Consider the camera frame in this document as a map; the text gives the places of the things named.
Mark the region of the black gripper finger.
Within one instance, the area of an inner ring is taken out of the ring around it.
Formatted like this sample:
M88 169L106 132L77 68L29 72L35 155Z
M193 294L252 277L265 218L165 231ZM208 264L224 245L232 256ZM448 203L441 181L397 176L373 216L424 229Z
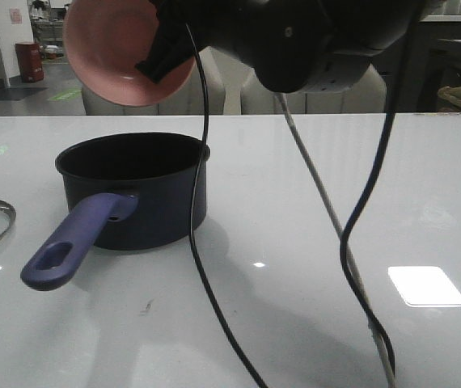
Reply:
M186 24L161 22L144 60L134 68L153 83L159 83L193 56L191 35Z

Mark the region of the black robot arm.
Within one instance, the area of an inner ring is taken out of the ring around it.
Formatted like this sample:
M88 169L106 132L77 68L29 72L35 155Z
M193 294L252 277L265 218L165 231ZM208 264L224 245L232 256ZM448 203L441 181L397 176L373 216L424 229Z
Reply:
M161 81L210 46L268 90L342 91L440 1L155 1L159 26L136 68Z

